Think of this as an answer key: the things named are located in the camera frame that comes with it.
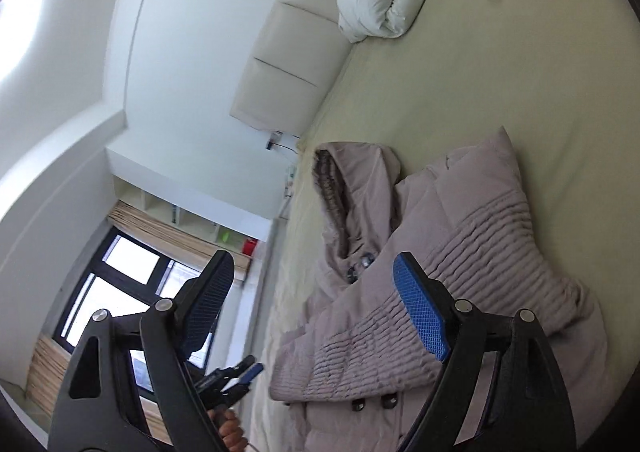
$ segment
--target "hand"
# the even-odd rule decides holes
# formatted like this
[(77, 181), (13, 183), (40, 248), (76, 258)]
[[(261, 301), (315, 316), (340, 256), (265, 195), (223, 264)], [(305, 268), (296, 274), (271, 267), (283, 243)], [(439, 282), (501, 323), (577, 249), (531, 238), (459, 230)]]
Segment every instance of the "hand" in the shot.
[[(210, 410), (207, 412), (211, 421), (214, 420), (215, 413)], [(220, 432), (220, 436), (222, 436), (223, 441), (225, 442), (226, 447), (230, 450), (230, 452), (244, 452), (248, 441), (244, 436), (244, 430), (240, 427), (240, 420), (236, 413), (232, 410), (227, 410), (225, 412), (226, 421), (222, 424), (222, 426), (218, 429)]]

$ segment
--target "white wall shelf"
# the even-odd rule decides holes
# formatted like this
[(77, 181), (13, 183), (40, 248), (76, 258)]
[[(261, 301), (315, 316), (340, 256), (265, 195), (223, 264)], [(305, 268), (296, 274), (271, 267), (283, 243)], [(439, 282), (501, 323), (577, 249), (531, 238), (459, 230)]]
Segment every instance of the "white wall shelf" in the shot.
[(247, 235), (173, 205), (117, 176), (113, 176), (113, 186), (121, 201), (154, 219), (224, 249), (242, 253)]

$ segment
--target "cable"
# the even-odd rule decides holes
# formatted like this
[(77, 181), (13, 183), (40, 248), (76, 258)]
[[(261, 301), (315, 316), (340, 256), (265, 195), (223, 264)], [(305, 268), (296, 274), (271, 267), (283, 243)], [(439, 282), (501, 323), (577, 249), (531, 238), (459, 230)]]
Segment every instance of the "cable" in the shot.
[(291, 149), (291, 147), (287, 147), (286, 145), (280, 145), (279, 143), (272, 143), (271, 145), (277, 145), (278, 147), (282, 147), (283, 149), (288, 149), (289, 151), (293, 151), (294, 153), (298, 154), (298, 152), (295, 149)]

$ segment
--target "headboard panel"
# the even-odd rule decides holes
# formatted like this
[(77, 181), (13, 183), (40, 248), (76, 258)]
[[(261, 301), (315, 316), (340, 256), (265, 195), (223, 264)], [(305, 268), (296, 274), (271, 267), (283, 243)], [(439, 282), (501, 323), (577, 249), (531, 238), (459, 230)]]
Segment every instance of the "headboard panel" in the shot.
[(351, 51), (336, 0), (277, 0), (244, 69), (230, 114), (300, 136)]

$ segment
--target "light green bed sheet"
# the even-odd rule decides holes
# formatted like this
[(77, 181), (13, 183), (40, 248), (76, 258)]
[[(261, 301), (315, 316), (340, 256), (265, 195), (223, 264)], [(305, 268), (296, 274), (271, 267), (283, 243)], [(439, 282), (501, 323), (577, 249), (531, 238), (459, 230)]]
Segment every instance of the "light green bed sheet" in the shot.
[[(618, 390), (640, 359), (640, 23), (627, 0), (427, 0), (400, 39), (355, 46), (301, 140), (263, 359), (314, 285), (322, 216), (313, 149), (389, 145), (409, 174), (504, 125), (536, 239), (556, 270), (597, 295)], [(284, 408), (258, 386), (251, 436), (284, 450)]]

